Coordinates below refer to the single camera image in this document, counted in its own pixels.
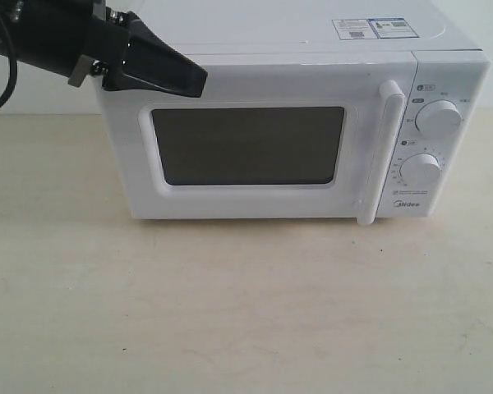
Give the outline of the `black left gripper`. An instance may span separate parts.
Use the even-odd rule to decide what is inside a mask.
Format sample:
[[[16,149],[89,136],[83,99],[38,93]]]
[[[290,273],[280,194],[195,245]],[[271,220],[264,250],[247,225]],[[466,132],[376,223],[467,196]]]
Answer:
[[[149,90],[199,98],[208,72],[157,37],[132,11],[105,1],[0,1],[0,55],[67,78],[79,87],[108,70],[110,41],[127,29],[119,70],[109,71],[108,92]]]

